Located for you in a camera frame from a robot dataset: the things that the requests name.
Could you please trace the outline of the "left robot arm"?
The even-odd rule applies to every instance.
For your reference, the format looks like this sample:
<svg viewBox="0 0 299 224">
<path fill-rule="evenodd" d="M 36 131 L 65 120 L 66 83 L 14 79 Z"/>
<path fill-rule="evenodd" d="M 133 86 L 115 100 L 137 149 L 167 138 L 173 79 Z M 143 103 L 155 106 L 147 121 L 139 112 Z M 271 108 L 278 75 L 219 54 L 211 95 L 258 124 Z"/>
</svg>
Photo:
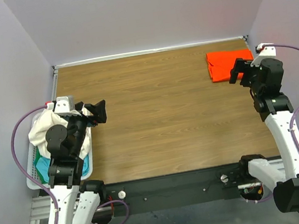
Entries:
<svg viewBox="0 0 299 224">
<path fill-rule="evenodd" d="M 34 146 L 44 144 L 50 154 L 48 185 L 34 181 L 51 199 L 48 224 L 91 224 L 95 211 L 111 202 L 103 181 L 81 180 L 81 149 L 88 128 L 106 123 L 106 102 L 73 104 L 63 98 L 50 101 L 42 110 L 57 120 L 46 125 L 36 121 L 29 140 Z"/>
</svg>

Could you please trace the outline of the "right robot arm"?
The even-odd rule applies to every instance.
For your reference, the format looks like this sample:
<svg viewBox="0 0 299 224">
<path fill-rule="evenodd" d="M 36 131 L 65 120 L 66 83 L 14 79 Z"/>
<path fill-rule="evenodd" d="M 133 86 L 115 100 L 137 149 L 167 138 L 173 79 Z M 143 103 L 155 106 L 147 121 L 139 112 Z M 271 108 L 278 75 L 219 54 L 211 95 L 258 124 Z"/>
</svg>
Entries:
<svg viewBox="0 0 299 224">
<path fill-rule="evenodd" d="M 258 62 L 237 58 L 229 82 L 234 84 L 239 74 L 241 86 L 250 89 L 254 108 L 274 137 L 284 171 L 262 155 L 245 155 L 239 161 L 238 177 L 245 183 L 258 179 L 271 191 L 281 212 L 299 212 L 299 131 L 293 120 L 294 108 L 281 91 L 282 61 L 273 57 Z"/>
</svg>

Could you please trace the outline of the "white t-shirt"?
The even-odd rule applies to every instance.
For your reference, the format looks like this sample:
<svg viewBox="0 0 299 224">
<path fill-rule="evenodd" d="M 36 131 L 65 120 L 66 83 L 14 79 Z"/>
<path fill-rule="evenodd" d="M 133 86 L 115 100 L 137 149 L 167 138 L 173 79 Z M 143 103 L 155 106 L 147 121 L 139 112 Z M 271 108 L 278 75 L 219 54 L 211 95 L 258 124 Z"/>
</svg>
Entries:
<svg viewBox="0 0 299 224">
<path fill-rule="evenodd" d="M 68 121 L 52 110 L 44 109 L 33 123 L 28 139 L 30 143 L 37 147 L 40 155 L 51 159 L 53 156 L 61 156 L 62 152 L 69 154 L 73 136 L 65 141 L 67 136 Z"/>
</svg>

